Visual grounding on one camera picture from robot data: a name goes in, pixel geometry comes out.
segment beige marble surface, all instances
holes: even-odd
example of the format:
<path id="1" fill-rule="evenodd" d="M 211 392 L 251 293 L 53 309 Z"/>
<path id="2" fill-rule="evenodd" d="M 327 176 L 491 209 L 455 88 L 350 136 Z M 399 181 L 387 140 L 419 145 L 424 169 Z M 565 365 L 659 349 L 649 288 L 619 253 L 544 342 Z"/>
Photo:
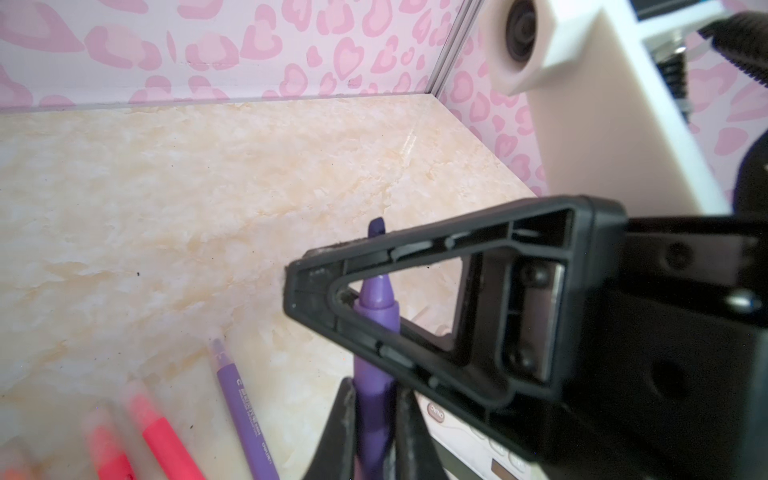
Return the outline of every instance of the beige marble surface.
<path id="1" fill-rule="evenodd" d="M 80 418 L 137 376 L 208 478 L 248 478 L 202 340 L 220 328 L 279 473 L 301 478 L 352 358 L 283 315 L 284 266 L 379 215 L 396 230 L 527 196 L 428 95 L 2 116 L 0 444 L 43 478 L 96 478 Z M 458 270 L 436 272 L 396 281 L 432 329 Z M 118 424 L 140 477 L 163 478 Z"/>

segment black plastic claw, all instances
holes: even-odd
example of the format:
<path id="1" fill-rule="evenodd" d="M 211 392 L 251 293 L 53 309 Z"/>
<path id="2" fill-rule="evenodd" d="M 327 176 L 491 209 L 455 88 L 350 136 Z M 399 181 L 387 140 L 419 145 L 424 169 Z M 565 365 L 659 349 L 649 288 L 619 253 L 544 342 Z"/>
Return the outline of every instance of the black plastic claw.
<path id="1" fill-rule="evenodd" d="M 398 480 L 448 480 L 413 390 L 398 386 L 395 414 Z"/>
<path id="2" fill-rule="evenodd" d="M 357 391 L 347 377 L 339 384 L 323 436 L 304 480 L 349 480 L 354 476 Z"/>

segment pink heart pattern wall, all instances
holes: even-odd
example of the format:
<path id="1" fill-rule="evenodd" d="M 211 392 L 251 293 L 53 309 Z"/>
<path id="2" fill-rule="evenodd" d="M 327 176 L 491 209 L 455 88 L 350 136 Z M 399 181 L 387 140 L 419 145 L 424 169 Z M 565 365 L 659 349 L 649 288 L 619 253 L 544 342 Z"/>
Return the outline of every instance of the pink heart pattern wall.
<path id="1" fill-rule="evenodd" d="M 766 0 L 723 0 L 731 11 L 768 11 Z M 546 175 L 525 95 L 491 88 L 477 26 L 467 37 L 440 101 L 537 195 L 548 193 Z M 689 48 L 701 43 L 691 35 Z M 688 65 L 690 130 L 726 196 L 733 196 L 739 164 L 768 129 L 768 88 L 708 51 Z"/>
<path id="2" fill-rule="evenodd" d="M 423 92 L 462 0 L 1 0 L 0 110 Z"/>

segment purple marker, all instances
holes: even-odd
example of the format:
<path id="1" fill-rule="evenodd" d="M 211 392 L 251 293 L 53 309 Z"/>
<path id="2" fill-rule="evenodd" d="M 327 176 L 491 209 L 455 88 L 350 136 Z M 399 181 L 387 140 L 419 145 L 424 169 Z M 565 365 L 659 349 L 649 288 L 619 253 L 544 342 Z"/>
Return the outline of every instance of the purple marker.
<path id="1" fill-rule="evenodd" d="M 237 436 L 240 437 L 251 476 L 254 480 L 279 480 L 272 455 L 266 447 L 266 440 L 245 392 L 243 380 L 240 379 L 234 362 L 227 355 L 223 339 L 213 338 L 209 348 L 216 376 L 219 377 L 221 391 L 230 409 Z"/>
<path id="2" fill-rule="evenodd" d="M 368 226 L 368 237 L 384 233 L 384 219 Z M 400 305 L 395 301 L 389 275 L 363 280 L 354 309 L 384 328 L 400 331 Z M 382 464 L 392 441 L 395 380 L 365 360 L 355 357 L 357 390 L 357 456 L 364 480 L 382 480 Z"/>

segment pink marker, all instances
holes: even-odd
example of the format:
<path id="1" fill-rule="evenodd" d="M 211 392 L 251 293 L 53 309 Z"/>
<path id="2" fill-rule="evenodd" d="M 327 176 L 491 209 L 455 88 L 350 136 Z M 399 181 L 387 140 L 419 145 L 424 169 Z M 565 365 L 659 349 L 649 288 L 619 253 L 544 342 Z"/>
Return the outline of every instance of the pink marker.
<path id="1" fill-rule="evenodd" d="M 118 431 L 109 411 L 96 408 L 89 412 L 82 423 L 85 441 L 99 480 L 135 480 L 131 462 L 118 437 Z"/>
<path id="2" fill-rule="evenodd" d="M 123 402 L 168 480 L 205 480 L 192 455 L 155 407 L 147 387 L 141 381 L 135 380 L 125 386 Z"/>

